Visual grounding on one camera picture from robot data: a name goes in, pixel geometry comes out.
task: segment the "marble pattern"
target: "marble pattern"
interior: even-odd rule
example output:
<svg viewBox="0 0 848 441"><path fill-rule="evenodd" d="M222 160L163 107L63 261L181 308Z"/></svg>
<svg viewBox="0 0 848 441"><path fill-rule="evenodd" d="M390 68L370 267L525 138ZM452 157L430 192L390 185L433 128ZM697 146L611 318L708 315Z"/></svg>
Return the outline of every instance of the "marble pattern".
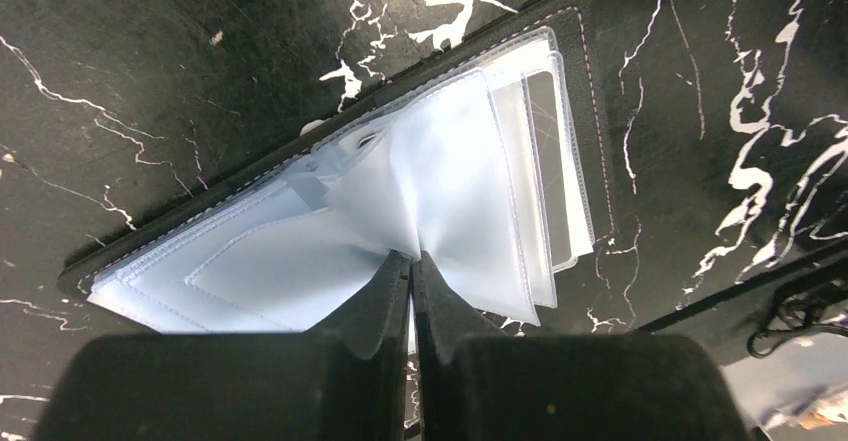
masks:
<svg viewBox="0 0 848 441"><path fill-rule="evenodd" d="M527 1L0 4L0 438L29 435L85 342L133 330L59 293L63 262ZM618 229L557 277L541 328L486 316L624 332L848 235L846 12L592 0Z"/></svg>

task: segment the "wallet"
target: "wallet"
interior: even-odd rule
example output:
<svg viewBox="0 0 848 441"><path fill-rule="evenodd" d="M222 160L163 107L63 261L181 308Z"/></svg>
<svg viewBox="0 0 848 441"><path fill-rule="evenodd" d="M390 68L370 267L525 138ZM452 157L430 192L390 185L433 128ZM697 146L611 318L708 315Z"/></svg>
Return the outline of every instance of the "wallet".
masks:
<svg viewBox="0 0 848 441"><path fill-rule="evenodd" d="M390 251L427 252L475 308L538 325L558 273L615 229L588 23L585 0L495 21L70 266L61 289L163 333L303 331Z"/></svg>

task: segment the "stitched border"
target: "stitched border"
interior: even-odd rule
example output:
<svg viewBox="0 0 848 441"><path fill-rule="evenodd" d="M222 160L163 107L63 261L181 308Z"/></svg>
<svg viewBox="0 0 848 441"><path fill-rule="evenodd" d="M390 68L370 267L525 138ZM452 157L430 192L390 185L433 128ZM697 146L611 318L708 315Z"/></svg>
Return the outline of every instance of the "stitched border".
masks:
<svg viewBox="0 0 848 441"><path fill-rule="evenodd" d="M594 81L593 81L593 78L592 78L591 63L589 62L589 50L588 50L588 45L587 45L587 42L586 42L586 33L585 33L584 24L583 24L583 15L582 15L582 13L581 13L581 11L580 11L580 8L578 8L577 6L569 6L569 7L567 7L567 8L561 8L561 9L559 9L559 10L557 10L557 11L553 12L553 13L550 13L550 14L548 14L547 16L545 16L544 18L538 19L538 20L534 21L533 23L528 24L527 26L525 26L525 27L524 27L523 29L521 29L520 31L517 31L517 32L515 32L515 33L511 34L510 36L506 36L506 37L502 38L500 41L498 41L498 42L496 42L496 43L493 43L493 44L492 44L492 45L490 45L488 48L483 49L483 50L482 50L480 53L478 53L477 55L472 56L472 57L468 58L466 61L464 61L464 62L460 63L460 64L459 64L456 68L452 68L452 69L448 70L448 71L445 73L445 75L447 75L447 74L449 74L449 73L452 73L452 72L456 71L457 69L460 69L462 66L466 65L467 63L469 63L469 62L471 62L471 61L473 61L473 60L475 60L475 59L479 58L480 56L482 56L482 55L484 55L484 54L486 54L486 53L488 53L488 52L492 51L492 50L493 50L496 46L498 46L499 44L501 44L501 43L503 43L503 42L505 42L505 41L507 41L507 40L509 40L509 39L515 38L515 37L519 36L519 35L520 35L520 34L522 34L522 33L527 32L530 28L535 27L535 26L538 26L538 25L540 25L540 24L544 23L545 21L548 21L549 19L553 18L554 16L558 16L558 15L560 15L560 14L562 14L562 13L564 13L564 12L568 12L568 11L574 11L574 12L576 13L576 15L577 15L577 20L578 20L578 24L579 24L579 26L580 26L580 39L581 39L581 42L582 42L582 45L583 45L583 59L584 59L585 64L586 64L586 73L587 73L588 81L589 81L589 91L590 91L590 93L591 93L591 98L592 98L592 109L593 109L593 113L594 113L594 117L595 117L595 129L596 129L596 131L597 131L597 136L598 136L598 146L599 146L599 149L600 149L600 157L601 157L601 172L602 172L602 174L603 174L603 178L604 178L604 191L605 191L605 194L606 194L606 200L607 200L607 210L608 210L609 218L610 218L610 228L611 228L610 232L612 233L612 232L614 232L614 231L615 231L615 221L614 221L614 219L613 219L613 215L612 215L612 201L611 201L611 195L610 195L610 191L609 191L609 178L608 178L608 175L607 175L606 157L605 157L605 155L604 155L604 148L603 148L603 142L602 142L603 137L601 136L600 115L598 114L598 105L597 105L597 100L596 100L597 94L596 94L596 92L595 92L595 85L594 85ZM362 118L364 118L364 117L368 116L368 115L369 115L369 114L371 114L371 112L373 112L374 110L376 110L376 109L381 109L381 108L384 108L384 106L381 106L381 107L379 107L379 108L374 108L374 109L372 109L372 110L368 111L367 113L363 114ZM318 145L323 145L323 144L324 144L324 142L319 141L318 143L316 143L316 146L318 146ZM240 188L238 188L238 189L236 190L236 192L234 192L234 193L230 194L229 196L225 197L224 199L222 199L222 200L221 200L221 201L219 201L218 203L215 203L215 205L210 206L210 207L208 207L207 209L203 210L203 212L198 213L198 214L196 214L196 215L194 215L194 216L190 217L190 218L189 218L188 220L186 220L185 222L183 222L183 223L181 223L181 224L179 224L179 225L177 225L177 226L173 227L172 229L169 229L168 231L166 231L166 232L165 232L165 233L163 233L162 235L160 235L160 236L156 237L155 239L153 239L153 240L151 240L151 241L149 241L149 242L147 242L147 243L143 244L142 246L140 246L140 247L138 247L138 248L136 248L136 249L134 249L134 250L132 250L132 251L129 251L129 252L127 252L127 253L123 254L122 256L120 256L120 257L118 257L117 259L113 260L112 262L110 262L110 263L106 264L106 265L105 265L105 266L103 266L102 268L97 269L97 270L94 270L94 271L92 271L92 272L88 273L87 275L85 275L85 276L83 276L82 278L80 278L80 280L79 280L79 281L77 281L77 283L76 283L77 288L78 288L78 289L79 289L82 293L84 293L84 294L89 294L89 293L86 293L86 290L82 288L82 284L83 284L85 281L87 281L88 279L90 279L90 278L92 278L92 277L96 276L97 274L100 274L101 272L103 272L103 271L105 271L105 270L109 269L110 267L112 267L112 266L114 266L115 264L117 264L117 263L119 263L119 262L123 261L124 259L128 258L129 256L132 256L133 254L135 254L135 253L137 253L137 252L139 252L139 251L141 251L141 250L143 250L143 249L147 248L147 247L148 247L148 246L150 246L151 244L154 244L154 243L158 242L159 240L161 240L162 238L164 238L164 237L168 236L169 234L173 233L174 231L179 230L179 229L182 229L185 225L187 225L187 224L189 224L189 223L193 222L193 221L194 221L194 220L196 220L198 217L200 217L200 216L203 216L203 215L207 214L207 213L208 213L208 212L210 212L211 210L213 210L213 209L217 208L218 206L220 206L222 203L225 203L225 202L229 201L230 199L232 199L233 197L240 195L240 194L241 194L242 192L244 192L244 191L245 191L248 187L250 187L250 186L254 185L257 181L259 181L260 179L264 178L265 176L267 176L267 175L268 175L268 174L270 174L271 172L273 172L273 171L275 171L275 170L279 169L280 167L283 167L284 165L287 165L287 164L290 164L290 163L294 162L295 160L299 159L301 156L303 156L303 154L296 154L296 155L293 155L291 158L289 158L289 159L287 159L287 160L285 160L285 161L283 161L283 162L281 162L281 163L278 163L277 165L275 165L275 166L273 166L272 168L268 169L268 170L267 170L267 171L265 171L264 173L262 173L262 174L259 174L259 175L255 176L252 180L247 181L247 182L246 182L246 183L244 183L244 184L243 184Z"/></svg>

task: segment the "black table surface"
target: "black table surface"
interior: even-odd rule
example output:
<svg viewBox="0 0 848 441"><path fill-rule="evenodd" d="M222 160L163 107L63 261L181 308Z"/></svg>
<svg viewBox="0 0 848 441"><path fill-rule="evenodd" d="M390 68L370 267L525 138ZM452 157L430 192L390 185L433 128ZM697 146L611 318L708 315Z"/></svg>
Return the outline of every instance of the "black table surface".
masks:
<svg viewBox="0 0 848 441"><path fill-rule="evenodd" d="M3 439L135 329L58 291L64 265L527 1L0 0ZM848 234L846 13L591 0L619 232L541 329L623 332Z"/></svg>

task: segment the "black cable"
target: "black cable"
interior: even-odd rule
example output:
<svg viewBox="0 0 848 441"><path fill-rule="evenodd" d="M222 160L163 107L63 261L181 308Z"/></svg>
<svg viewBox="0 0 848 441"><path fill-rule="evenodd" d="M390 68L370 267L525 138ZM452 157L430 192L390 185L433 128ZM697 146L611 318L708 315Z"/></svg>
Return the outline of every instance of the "black cable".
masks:
<svg viewBox="0 0 848 441"><path fill-rule="evenodd" d="M848 328L837 326L834 324L814 324L811 326L804 326L797 329L766 329L754 333L750 338L748 338L748 343L746 346L748 348L748 354L750 354L754 358L762 359L766 356L769 356L771 353L775 352L777 348L783 346L784 344L795 338L822 333L835 334L837 336L848 338ZM760 339L776 339L777 341L765 351L759 351L754 346L754 343L756 343L756 341Z"/></svg>

